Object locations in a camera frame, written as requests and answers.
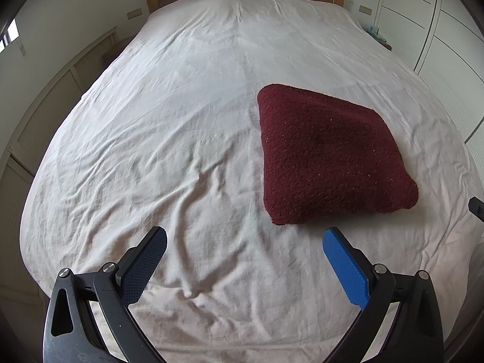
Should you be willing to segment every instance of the folded red blanket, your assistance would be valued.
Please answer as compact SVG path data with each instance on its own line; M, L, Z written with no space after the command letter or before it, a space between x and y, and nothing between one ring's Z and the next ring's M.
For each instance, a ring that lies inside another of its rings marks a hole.
M417 184L374 110L283 84L262 88L257 102L264 204L274 224L417 203Z

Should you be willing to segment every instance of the mattress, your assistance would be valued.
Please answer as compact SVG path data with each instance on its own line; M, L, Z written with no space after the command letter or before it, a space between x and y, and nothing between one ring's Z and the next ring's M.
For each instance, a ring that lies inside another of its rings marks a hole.
M418 184L417 205L272 224L256 101L270 83L376 110ZM427 270L447 337L483 232L467 202L482 191L439 100L343 8L180 0L149 17L58 129L28 194L20 245L50 295L59 269L98 270L160 225L168 249L130 310L165 359L321 362L358 313L321 251L322 232L339 227L395 273Z

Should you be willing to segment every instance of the wall socket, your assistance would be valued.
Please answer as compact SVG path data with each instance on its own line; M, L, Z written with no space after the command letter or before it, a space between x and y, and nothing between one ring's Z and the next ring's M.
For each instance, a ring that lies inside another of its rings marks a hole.
M132 19L132 18L135 18L139 15L141 15L143 12L141 11L141 8L138 8L138 9L134 9L132 11L129 11L126 16L128 17L128 19Z
M364 7L363 5L360 5L360 12L366 13L367 15L371 15L372 9L368 7Z

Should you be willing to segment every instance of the bed sheet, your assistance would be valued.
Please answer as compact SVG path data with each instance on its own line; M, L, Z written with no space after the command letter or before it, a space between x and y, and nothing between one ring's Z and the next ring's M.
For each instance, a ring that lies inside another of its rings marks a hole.
M419 186L417 205L273 225L256 101L270 83L376 110ZM322 232L338 226L395 273L427 270L447 336L483 231L467 210L472 196L482 197L482 183L439 100L343 8L180 0L150 16L58 129L28 194L20 245L50 295L59 269L118 261L160 225L168 249L130 309L168 361L319 363L358 313L321 251Z

